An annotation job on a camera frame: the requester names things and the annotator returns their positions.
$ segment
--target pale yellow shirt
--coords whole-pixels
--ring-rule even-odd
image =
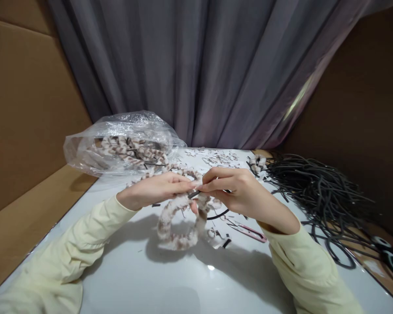
[[[22,266],[21,274],[0,295],[0,313],[77,314],[84,269],[102,256],[108,238],[135,213],[115,196],[96,205]],[[303,227],[295,235],[278,235],[260,225],[298,314],[362,313],[332,258]]]

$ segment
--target left hand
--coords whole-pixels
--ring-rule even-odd
[[[151,178],[144,179],[117,194],[117,200],[124,207],[137,211],[142,207],[160,203],[169,198],[174,198],[175,194],[185,193],[195,189],[198,182],[175,174],[166,172]],[[195,201],[191,204],[193,212],[197,212]]]

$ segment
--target table surface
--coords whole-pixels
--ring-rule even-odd
[[[210,165],[203,161],[204,153],[187,156],[186,150],[179,151],[180,159],[205,173]],[[229,151],[238,156],[242,167],[248,168],[246,150]],[[129,178],[118,181],[100,178],[63,219],[38,245],[43,247],[60,236],[77,219],[91,208],[113,196],[125,187]],[[268,191],[275,188],[262,183]],[[277,193],[276,198],[286,204],[300,220],[304,213]],[[116,232],[106,244],[103,257],[86,269],[83,279],[83,304],[80,313],[295,313],[292,296],[282,283],[271,260],[268,243],[261,243],[230,228],[220,219],[207,222],[206,229],[214,227],[222,236],[227,233],[232,242],[226,249],[219,248],[225,241],[201,239],[185,252],[162,250],[155,226],[160,208],[144,208]],[[195,220],[190,209],[178,213],[172,229],[185,233]],[[261,231],[255,220],[227,213],[227,216]],[[340,259],[346,257],[340,252]],[[338,271],[346,285],[359,300],[366,313],[392,313],[393,298],[357,263],[357,268],[347,270],[340,266]],[[21,270],[19,266],[2,284],[0,293]]]

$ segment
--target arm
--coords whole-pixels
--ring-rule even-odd
[[[294,296],[298,314],[362,313],[333,259],[250,171],[212,168],[203,183],[201,191],[220,199],[231,211],[258,221],[270,241],[274,265]]]
[[[169,172],[143,180],[96,205],[22,266],[21,273],[0,295],[0,313],[78,313],[83,295],[79,278],[102,256],[108,238],[141,207],[192,188],[195,185],[189,179]]]

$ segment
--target pink scissors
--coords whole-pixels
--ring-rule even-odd
[[[267,238],[265,238],[265,236],[263,234],[261,234],[260,232],[253,230],[251,228],[249,228],[248,226],[245,226],[241,223],[239,223],[238,221],[231,221],[230,219],[227,219],[230,223],[228,224],[230,227],[232,227],[234,230],[237,230],[249,237],[251,237],[252,239],[258,240],[259,242],[265,243],[266,241],[268,241]]]

